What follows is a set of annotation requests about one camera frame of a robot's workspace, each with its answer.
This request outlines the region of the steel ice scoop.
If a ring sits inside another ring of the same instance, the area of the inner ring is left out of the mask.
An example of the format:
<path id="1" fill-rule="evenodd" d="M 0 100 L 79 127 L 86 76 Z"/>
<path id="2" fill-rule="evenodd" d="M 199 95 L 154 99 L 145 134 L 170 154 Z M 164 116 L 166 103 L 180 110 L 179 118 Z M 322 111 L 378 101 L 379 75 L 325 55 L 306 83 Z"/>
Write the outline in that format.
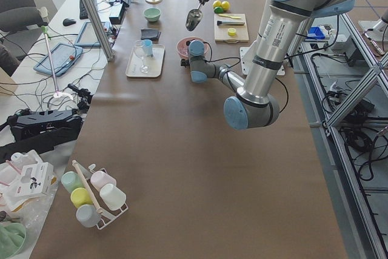
<path id="1" fill-rule="evenodd" d="M 202 4 L 199 4 L 197 8 L 193 8 L 188 12 L 186 19 L 186 29 L 190 32 L 194 31 L 194 29 L 201 22 L 203 17 L 203 12 L 201 11 Z"/>

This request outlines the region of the light blue cup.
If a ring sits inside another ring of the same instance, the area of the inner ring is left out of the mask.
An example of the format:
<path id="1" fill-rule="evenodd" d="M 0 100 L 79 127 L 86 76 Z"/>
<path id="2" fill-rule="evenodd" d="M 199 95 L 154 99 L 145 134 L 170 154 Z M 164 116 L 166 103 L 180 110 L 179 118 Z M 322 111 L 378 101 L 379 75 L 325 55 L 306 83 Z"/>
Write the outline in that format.
<path id="1" fill-rule="evenodd" d="M 143 40 L 144 42 L 144 53 L 146 56 L 153 56 L 153 42 L 150 39 Z"/>

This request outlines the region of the pink cup on rack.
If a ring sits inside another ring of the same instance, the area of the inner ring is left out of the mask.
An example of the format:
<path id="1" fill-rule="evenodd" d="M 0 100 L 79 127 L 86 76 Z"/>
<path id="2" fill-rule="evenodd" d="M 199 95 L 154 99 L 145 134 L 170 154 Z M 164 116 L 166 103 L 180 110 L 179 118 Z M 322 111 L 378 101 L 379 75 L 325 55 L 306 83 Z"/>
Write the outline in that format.
<path id="1" fill-rule="evenodd" d="M 99 192 L 106 184 L 116 185 L 116 180 L 106 172 L 99 170 L 92 174 L 90 182 L 93 187 Z"/>

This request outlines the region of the white cup on rack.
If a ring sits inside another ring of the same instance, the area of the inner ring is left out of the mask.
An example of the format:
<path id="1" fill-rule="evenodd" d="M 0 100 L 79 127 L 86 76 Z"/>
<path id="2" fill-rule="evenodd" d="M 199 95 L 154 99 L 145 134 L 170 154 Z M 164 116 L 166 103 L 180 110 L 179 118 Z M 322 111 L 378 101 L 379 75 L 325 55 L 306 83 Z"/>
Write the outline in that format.
<path id="1" fill-rule="evenodd" d="M 99 191 L 99 196 L 110 210 L 118 210 L 126 201 L 126 194 L 114 184 L 107 183 Z"/>

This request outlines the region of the green cup on rack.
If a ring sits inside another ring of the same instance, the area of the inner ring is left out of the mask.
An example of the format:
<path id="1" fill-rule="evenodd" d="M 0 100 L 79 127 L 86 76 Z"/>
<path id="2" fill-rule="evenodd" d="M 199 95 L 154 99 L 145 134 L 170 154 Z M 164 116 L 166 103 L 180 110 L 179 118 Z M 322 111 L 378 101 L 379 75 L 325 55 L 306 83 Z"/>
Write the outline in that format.
<path id="1" fill-rule="evenodd" d="M 61 184 L 68 193 L 72 193 L 75 189 L 79 187 L 84 187 L 78 174 L 73 171 L 68 171 L 63 174 L 63 176 L 61 177 Z"/>

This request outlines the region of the grey cup on rack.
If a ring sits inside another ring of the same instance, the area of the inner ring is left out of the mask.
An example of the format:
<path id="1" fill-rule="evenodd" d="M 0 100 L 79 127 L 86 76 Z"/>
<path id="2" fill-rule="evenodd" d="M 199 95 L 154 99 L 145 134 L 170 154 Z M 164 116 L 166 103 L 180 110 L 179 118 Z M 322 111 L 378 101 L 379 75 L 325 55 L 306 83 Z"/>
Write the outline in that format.
<path id="1" fill-rule="evenodd" d="M 76 219 L 84 227 L 93 227 L 99 223 L 101 214 L 96 211 L 93 205 L 84 204 L 77 209 Z"/>

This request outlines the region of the yellow lemon upper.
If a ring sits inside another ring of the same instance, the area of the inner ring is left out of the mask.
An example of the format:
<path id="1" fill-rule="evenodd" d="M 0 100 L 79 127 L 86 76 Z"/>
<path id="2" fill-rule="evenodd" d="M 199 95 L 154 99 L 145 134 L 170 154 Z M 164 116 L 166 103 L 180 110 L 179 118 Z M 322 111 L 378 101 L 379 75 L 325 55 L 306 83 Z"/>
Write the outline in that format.
<path id="1" fill-rule="evenodd" d="M 220 0 L 216 0 L 213 2 L 213 8 L 222 7 L 222 2 Z"/>

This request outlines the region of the yellow lemon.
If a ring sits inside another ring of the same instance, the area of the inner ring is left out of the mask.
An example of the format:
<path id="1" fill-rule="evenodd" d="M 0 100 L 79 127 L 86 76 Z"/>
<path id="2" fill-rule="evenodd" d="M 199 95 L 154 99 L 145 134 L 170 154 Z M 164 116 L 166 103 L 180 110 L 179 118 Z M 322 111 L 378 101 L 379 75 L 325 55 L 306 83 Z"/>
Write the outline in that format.
<path id="1" fill-rule="evenodd" d="M 222 9 L 223 9 L 224 11 L 228 11 L 229 8 L 230 8 L 230 3 L 229 3 L 229 1 L 223 1 L 223 2 L 221 3 L 221 7 L 222 7 Z"/>
<path id="2" fill-rule="evenodd" d="M 213 8 L 222 7 L 222 2 L 220 0 L 216 0 L 213 2 Z"/>

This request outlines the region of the grey folded cloth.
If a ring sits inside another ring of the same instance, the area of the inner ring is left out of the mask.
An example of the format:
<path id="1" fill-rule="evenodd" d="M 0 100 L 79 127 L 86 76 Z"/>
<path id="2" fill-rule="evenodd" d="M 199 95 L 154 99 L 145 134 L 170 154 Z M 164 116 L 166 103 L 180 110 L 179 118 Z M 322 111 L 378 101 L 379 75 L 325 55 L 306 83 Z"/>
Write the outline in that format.
<path id="1" fill-rule="evenodd" d="M 141 40 L 149 39 L 151 41 L 158 41 L 161 32 L 158 29 L 141 29 Z"/>

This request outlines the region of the bamboo cutting board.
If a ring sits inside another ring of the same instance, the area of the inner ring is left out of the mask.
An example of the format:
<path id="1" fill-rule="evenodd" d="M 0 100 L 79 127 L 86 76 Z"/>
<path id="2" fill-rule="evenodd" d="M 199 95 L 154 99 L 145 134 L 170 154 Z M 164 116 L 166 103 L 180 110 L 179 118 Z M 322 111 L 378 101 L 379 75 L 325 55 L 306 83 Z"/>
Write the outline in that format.
<path id="1" fill-rule="evenodd" d="M 248 42 L 245 14 L 215 14 L 214 37 L 216 42 Z"/>

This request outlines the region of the blue teach pendant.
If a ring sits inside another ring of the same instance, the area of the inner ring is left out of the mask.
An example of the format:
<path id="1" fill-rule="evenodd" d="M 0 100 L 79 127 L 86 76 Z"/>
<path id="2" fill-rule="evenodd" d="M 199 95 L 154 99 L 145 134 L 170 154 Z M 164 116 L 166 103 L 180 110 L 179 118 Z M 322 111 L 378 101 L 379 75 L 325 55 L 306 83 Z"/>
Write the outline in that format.
<path id="1" fill-rule="evenodd" d="M 75 40 L 75 46 L 87 49 L 100 48 L 101 45 L 98 41 L 91 22 L 83 23 L 78 33 L 78 37 Z"/>
<path id="2" fill-rule="evenodd" d="M 59 43 L 51 49 L 52 61 L 56 76 L 61 76 L 71 68 L 83 53 L 83 48 L 65 43 Z M 34 71 L 51 76 L 49 56 L 43 57 L 33 68 Z"/>

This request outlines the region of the black computer mouse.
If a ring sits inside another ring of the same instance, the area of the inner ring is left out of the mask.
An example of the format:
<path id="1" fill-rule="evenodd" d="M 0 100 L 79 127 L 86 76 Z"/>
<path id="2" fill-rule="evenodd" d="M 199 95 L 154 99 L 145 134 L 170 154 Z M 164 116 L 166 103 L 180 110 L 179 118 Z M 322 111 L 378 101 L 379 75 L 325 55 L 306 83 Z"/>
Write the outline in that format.
<path id="1" fill-rule="evenodd" d="M 62 25 L 64 27 L 68 27 L 70 25 L 73 25 L 73 24 L 76 24 L 76 20 L 75 19 L 72 19 L 72 18 L 65 18 L 63 21 L 62 21 Z"/>

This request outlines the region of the black office chair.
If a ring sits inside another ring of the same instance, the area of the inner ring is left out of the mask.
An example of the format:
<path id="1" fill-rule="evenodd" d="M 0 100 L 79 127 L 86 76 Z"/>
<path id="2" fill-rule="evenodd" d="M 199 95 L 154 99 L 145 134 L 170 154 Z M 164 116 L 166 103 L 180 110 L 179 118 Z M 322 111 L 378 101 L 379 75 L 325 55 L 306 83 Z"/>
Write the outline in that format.
<path id="1" fill-rule="evenodd" d="M 34 0 L 1 0 L 1 44 L 23 60 L 48 24 Z"/>

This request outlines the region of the white product box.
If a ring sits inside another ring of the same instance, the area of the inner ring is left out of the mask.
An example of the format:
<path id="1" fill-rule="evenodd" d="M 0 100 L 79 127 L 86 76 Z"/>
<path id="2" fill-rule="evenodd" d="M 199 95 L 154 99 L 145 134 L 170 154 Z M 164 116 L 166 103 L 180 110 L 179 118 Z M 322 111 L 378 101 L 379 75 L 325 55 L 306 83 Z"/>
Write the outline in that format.
<path id="1" fill-rule="evenodd" d="M 53 178 L 50 163 L 37 163 L 22 168 L 21 178 L 16 185 L 15 196 L 33 198 L 48 195 Z"/>

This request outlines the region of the green bowl off table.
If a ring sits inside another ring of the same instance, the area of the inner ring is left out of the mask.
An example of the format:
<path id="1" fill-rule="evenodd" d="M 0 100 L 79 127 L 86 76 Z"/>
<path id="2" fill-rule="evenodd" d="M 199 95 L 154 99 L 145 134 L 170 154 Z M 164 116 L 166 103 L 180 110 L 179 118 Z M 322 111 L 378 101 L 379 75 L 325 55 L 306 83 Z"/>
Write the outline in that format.
<path id="1" fill-rule="evenodd" d="M 21 223 L 1 224 L 1 258 L 18 254 L 25 243 L 26 235 L 26 228 Z"/>

